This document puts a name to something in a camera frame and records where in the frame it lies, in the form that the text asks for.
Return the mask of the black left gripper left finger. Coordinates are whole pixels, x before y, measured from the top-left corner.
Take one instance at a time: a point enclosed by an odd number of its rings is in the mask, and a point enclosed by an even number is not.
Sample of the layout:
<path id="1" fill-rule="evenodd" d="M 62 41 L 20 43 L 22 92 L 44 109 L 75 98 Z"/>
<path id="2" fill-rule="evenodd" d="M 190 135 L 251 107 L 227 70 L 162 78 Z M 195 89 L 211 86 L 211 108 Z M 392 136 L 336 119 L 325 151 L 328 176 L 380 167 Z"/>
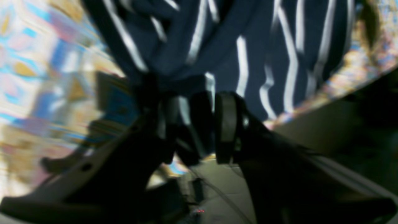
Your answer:
<path id="1" fill-rule="evenodd" d="M 168 124 L 179 98 L 163 98 L 120 137 L 47 179 L 22 197 L 6 197 L 1 213 L 33 224 L 175 224 L 181 218 L 176 180 L 147 190 L 152 174 L 173 159 Z"/>

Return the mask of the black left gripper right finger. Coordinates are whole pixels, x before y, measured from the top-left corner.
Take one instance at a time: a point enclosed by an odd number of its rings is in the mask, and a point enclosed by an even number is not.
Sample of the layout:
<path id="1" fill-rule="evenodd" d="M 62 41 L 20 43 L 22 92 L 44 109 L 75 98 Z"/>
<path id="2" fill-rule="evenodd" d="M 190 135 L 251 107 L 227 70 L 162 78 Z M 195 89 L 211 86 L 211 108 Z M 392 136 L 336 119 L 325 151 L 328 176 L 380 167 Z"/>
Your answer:
<path id="1" fill-rule="evenodd" d="M 215 95 L 216 160 L 237 164 L 259 224 L 396 224 L 397 196 L 268 130 L 234 92 Z"/>

